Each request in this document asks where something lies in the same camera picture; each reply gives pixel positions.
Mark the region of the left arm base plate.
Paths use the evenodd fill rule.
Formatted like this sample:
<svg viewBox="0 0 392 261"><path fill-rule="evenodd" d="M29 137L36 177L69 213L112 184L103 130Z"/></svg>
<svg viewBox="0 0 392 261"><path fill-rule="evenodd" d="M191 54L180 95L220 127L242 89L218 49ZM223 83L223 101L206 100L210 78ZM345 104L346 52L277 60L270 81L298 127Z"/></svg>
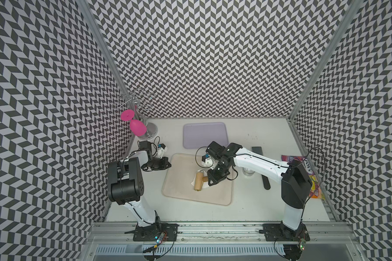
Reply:
<svg viewBox="0 0 392 261"><path fill-rule="evenodd" d="M178 224L171 223L153 224L147 227L137 225L133 234L133 241L155 241L156 237L160 236L162 232L167 233L165 241L176 241L178 228Z"/></svg>

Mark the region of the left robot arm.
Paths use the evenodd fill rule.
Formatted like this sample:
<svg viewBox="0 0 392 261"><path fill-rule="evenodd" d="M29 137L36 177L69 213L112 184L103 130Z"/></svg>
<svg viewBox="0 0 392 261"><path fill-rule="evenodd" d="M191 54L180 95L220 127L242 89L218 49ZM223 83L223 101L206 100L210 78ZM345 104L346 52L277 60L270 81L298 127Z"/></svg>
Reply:
<svg viewBox="0 0 392 261"><path fill-rule="evenodd" d="M168 157L156 157L150 141L138 143L138 150L108 164L107 195L111 202L126 207L136 218L138 228L161 228L160 218L144 197L143 172L172 167Z"/></svg>

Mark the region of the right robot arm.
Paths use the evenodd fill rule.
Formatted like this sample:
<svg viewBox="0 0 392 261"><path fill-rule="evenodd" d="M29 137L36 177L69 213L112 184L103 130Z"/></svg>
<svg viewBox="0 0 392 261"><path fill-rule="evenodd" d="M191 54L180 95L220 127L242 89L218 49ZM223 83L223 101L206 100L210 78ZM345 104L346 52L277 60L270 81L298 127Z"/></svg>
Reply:
<svg viewBox="0 0 392 261"><path fill-rule="evenodd" d="M241 167L261 174L281 186L281 198L285 203L281 230L296 232L302 224L312 180L303 163L288 163L267 158L245 147L230 143L224 147L213 141L201 158L201 166L207 168L208 185L214 186L230 179L230 169Z"/></svg>

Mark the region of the beige plastic tray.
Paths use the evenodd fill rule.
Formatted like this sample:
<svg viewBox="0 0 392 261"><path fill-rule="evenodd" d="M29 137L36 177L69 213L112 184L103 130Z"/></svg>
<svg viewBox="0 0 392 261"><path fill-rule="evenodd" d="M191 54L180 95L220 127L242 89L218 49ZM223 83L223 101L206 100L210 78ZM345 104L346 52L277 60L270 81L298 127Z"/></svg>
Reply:
<svg viewBox="0 0 392 261"><path fill-rule="evenodd" d="M194 189L197 172L203 171L204 176L207 176L207 170L201 168L201 156L176 153L171 159L171 165L162 189L164 196L223 206L231 204L233 181L225 179L214 186L205 182L200 191Z"/></svg>

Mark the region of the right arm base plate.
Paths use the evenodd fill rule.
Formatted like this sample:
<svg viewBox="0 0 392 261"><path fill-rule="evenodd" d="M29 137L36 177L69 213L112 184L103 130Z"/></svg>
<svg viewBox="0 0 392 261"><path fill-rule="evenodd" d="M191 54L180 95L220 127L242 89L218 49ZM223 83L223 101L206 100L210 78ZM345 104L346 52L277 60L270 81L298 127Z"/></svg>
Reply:
<svg viewBox="0 0 392 261"><path fill-rule="evenodd" d="M263 224L259 230L266 241L310 241L309 232L304 223L300 223L298 229L292 230L283 223Z"/></svg>

